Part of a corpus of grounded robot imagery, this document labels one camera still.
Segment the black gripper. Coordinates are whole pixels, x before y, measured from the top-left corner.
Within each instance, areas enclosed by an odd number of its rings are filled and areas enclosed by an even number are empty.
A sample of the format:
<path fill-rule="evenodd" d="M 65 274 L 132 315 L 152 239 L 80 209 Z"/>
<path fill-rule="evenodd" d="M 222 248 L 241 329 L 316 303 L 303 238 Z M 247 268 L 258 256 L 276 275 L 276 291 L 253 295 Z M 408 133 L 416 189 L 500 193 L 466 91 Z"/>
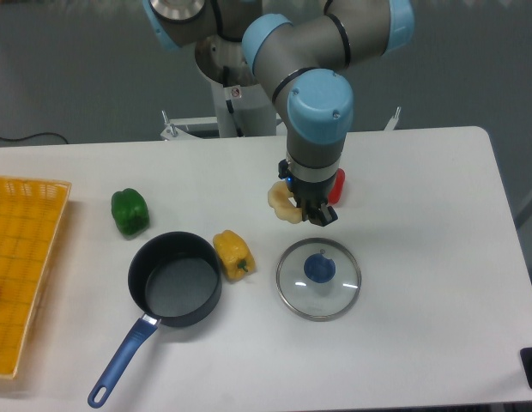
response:
<path fill-rule="evenodd" d="M 328 171 L 328 178 L 321 175 L 319 169 L 312 169 L 311 177 L 299 177 L 291 170 L 293 164 L 281 160 L 278 165 L 279 178 L 287 183 L 293 193 L 297 206 L 302 210 L 302 221 L 308 221 L 320 227 L 328 226 L 338 219 L 338 215 L 329 204 L 328 195 L 335 183 L 336 172 Z"/>

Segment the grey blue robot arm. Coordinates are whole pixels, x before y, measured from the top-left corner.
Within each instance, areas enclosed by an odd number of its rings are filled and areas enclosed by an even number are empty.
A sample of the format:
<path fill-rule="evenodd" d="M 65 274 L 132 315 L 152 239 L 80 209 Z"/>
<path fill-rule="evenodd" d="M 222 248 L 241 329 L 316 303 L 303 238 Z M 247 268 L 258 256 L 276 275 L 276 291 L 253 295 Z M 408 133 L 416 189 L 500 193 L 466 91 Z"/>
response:
<path fill-rule="evenodd" d="M 302 24 L 267 14 L 259 1 L 146 1 L 158 41 L 194 45 L 209 82 L 220 136 L 267 136 L 287 129 L 279 163 L 295 203 L 282 220 L 324 227 L 336 220 L 336 183 L 354 93 L 342 70 L 406 45 L 414 33 L 408 1 L 324 1 Z"/>

